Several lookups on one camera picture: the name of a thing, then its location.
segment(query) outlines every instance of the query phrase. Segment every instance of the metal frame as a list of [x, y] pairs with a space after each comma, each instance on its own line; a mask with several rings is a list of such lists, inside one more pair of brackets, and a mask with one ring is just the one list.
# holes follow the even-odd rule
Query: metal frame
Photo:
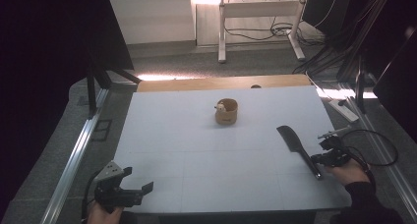
[[77, 139], [70, 158], [68, 159], [67, 165], [65, 166], [61, 178], [59, 179], [58, 185], [55, 188], [55, 192], [53, 193], [52, 198], [46, 207], [40, 223], [56, 223], [58, 216], [61, 213], [61, 209], [64, 206], [67, 194], [71, 189], [74, 178], [77, 174], [83, 155], [86, 151], [87, 145], [89, 143], [89, 138], [100, 116], [107, 93], [107, 89], [102, 89], [98, 93], [97, 110], [95, 115], [91, 119], [88, 119], [84, 124], [84, 127], [80, 133], [79, 138]]
[[[353, 90], [348, 83], [340, 83], [340, 88]], [[369, 120], [366, 114], [362, 114], [361, 110], [358, 108], [356, 103], [351, 99], [347, 98], [346, 102], [352, 111], [359, 116], [360, 122], [364, 129], [375, 131], [374, 126]], [[382, 162], [388, 163], [392, 161], [392, 157], [387, 150], [386, 141], [382, 140], [376, 135], [368, 135], [369, 141], [376, 152], [377, 156], [381, 159]], [[387, 167], [387, 174], [389, 175], [392, 183], [394, 184], [396, 190], [398, 191], [400, 197], [402, 198], [405, 206], [407, 207], [411, 217], [414, 222], [417, 223], [417, 194], [413, 188], [408, 183], [407, 179], [404, 177], [402, 172], [399, 170], [396, 164]]]

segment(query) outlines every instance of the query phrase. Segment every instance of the sleeve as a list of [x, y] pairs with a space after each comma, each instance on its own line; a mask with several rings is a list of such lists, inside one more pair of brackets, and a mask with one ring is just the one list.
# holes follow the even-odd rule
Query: sleeve
[[352, 204], [334, 215], [330, 224], [402, 224], [399, 214], [391, 208], [384, 207], [374, 193], [372, 185], [356, 182], [345, 186], [350, 193]]

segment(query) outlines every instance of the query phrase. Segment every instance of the small container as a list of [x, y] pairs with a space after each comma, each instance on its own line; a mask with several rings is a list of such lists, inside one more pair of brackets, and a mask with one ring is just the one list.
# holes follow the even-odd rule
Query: small container
[[238, 104], [236, 100], [231, 98], [223, 98], [218, 100], [215, 106], [215, 121], [221, 125], [232, 125], [237, 120]]

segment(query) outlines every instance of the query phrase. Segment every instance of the wooden board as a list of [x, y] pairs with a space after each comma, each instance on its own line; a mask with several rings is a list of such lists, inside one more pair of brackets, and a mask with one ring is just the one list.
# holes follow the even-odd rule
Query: wooden board
[[260, 85], [264, 88], [311, 85], [309, 79], [305, 75], [273, 75], [192, 80], [142, 81], [138, 85], [138, 92], [251, 88], [254, 84]]

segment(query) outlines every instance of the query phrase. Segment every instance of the black knife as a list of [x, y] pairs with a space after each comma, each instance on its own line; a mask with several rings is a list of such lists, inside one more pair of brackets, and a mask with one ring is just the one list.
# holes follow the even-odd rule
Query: black knife
[[288, 126], [281, 126], [277, 128], [281, 136], [284, 138], [288, 148], [291, 152], [298, 152], [303, 157], [304, 161], [306, 161], [307, 165], [309, 166], [310, 170], [313, 172], [313, 175], [320, 180], [322, 177], [322, 173], [320, 173], [319, 169], [316, 167], [316, 164], [313, 163], [309, 154], [301, 144], [300, 139], [298, 138], [297, 134], [295, 134], [294, 130], [292, 130]]

